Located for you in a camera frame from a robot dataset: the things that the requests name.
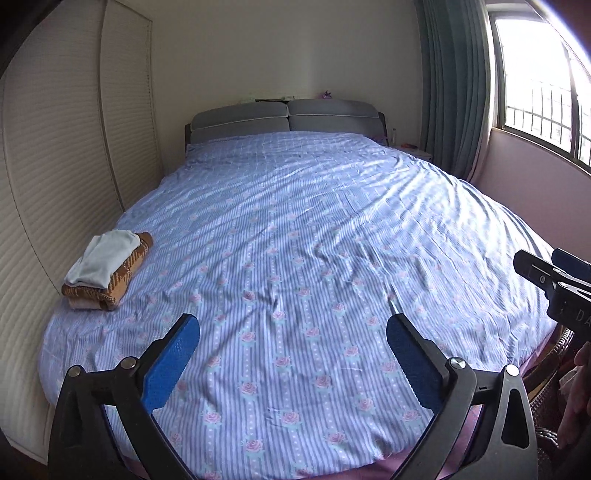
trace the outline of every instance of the hand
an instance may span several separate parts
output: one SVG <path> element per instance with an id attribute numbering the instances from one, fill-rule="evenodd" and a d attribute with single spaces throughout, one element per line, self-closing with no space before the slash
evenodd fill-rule
<path id="1" fill-rule="evenodd" d="M 579 438 L 579 414 L 586 411 L 591 417 L 591 342 L 585 343 L 578 351 L 574 364 L 579 366 L 579 370 L 573 378 L 564 416 L 558 427 L 558 447 L 561 449 L 574 444 Z"/>

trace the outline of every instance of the window frame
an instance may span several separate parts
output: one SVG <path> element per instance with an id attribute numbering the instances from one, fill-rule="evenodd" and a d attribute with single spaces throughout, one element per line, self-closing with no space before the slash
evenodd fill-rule
<path id="1" fill-rule="evenodd" d="M 571 99 L 571 137 L 570 137 L 570 144 L 571 149 L 570 151 L 566 151 L 543 138 L 536 137 L 535 135 L 531 135 L 528 132 L 524 132 L 519 130 L 518 128 L 510 127 L 505 125 L 506 120 L 506 112 L 507 112 L 507 97 L 506 97 L 506 86 L 505 86 L 505 61 L 503 58 L 503 49 L 501 46 L 501 39 L 499 38 L 499 31 L 496 27 L 496 20 L 497 19 L 512 19 L 512 20 L 530 20 L 530 21 L 538 21 L 544 22 L 545 20 L 540 18 L 535 13 L 529 12 L 503 12 L 503 11 L 494 11 L 489 12 L 489 17 L 491 21 L 491 30 L 492 30 L 492 39 L 493 39 L 493 49 L 495 52 L 495 65 L 496 65 L 496 79 L 497 79 L 497 87 L 496 87 L 496 98 L 497 98 L 497 110 L 496 110 L 496 127 L 504 130 L 506 132 L 512 133 L 519 137 L 525 138 L 533 143 L 536 143 L 544 148 L 547 148 L 554 153 L 564 157 L 566 160 L 571 161 L 578 167 L 584 169 L 586 172 L 591 173 L 591 166 L 587 165 L 586 163 L 579 160 L 579 153 L 580 153 L 580 129 L 581 129 L 581 121 L 582 118 L 580 116 L 579 111 L 579 97 L 577 95 L 577 88 L 574 81 L 574 74 L 573 69 L 571 67 L 571 55 L 573 56 L 574 53 L 569 51 L 569 48 L 565 44 L 564 40 L 561 39 L 562 46 L 564 48 L 564 55 L 566 57 L 567 64 L 569 66 L 569 78 L 570 78 L 570 99 Z"/>

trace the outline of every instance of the teal curtain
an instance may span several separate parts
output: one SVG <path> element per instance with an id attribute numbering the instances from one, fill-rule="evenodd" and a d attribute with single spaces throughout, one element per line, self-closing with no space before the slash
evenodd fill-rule
<path id="1" fill-rule="evenodd" d="M 469 180 L 490 131 L 491 58 L 484 0 L 415 0 L 423 56 L 421 148 Z"/>

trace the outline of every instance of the headboard cushion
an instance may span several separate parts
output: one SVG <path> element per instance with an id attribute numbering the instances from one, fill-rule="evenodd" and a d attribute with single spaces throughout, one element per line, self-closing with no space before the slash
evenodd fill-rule
<path id="1" fill-rule="evenodd" d="M 290 115 L 344 115 L 379 118 L 373 105 L 355 100 L 302 98 L 287 104 Z"/>
<path id="2" fill-rule="evenodd" d="M 287 104 L 292 131 L 362 134 L 385 144 L 387 133 L 369 103 L 340 99 L 302 99 Z"/>
<path id="3" fill-rule="evenodd" d="M 214 138 L 288 132 L 287 105 L 281 102 L 241 103 L 198 113 L 191 121 L 190 142 Z"/>
<path id="4" fill-rule="evenodd" d="M 356 133 L 387 145 L 382 114 L 369 103 L 340 99 L 253 102 L 208 110 L 185 126 L 185 143 L 290 130 Z"/>
<path id="5" fill-rule="evenodd" d="M 288 132 L 290 124 L 286 117 L 243 120 L 212 127 L 198 128 L 191 132 L 191 143 L 202 143 L 215 138 L 240 137 L 243 135 Z"/>
<path id="6" fill-rule="evenodd" d="M 191 129 L 196 130 L 261 118 L 286 118 L 287 115 L 287 105 L 282 102 L 240 103 L 198 113 L 191 121 Z"/>

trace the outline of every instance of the folded cloth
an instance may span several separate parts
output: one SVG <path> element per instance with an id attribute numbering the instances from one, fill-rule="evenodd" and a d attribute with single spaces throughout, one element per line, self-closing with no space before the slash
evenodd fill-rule
<path id="1" fill-rule="evenodd" d="M 140 245 L 125 259 L 121 266 L 111 275 L 108 288 L 86 286 L 72 287 L 63 284 L 61 293 L 68 298 L 73 309 L 115 310 L 125 292 L 131 278 L 138 271 L 145 256 L 154 242 L 148 232 L 138 233 Z"/>
<path id="2" fill-rule="evenodd" d="M 70 287 L 108 288 L 111 275 L 138 247 L 139 237 L 129 230 L 111 230 L 94 236 L 64 282 Z"/>

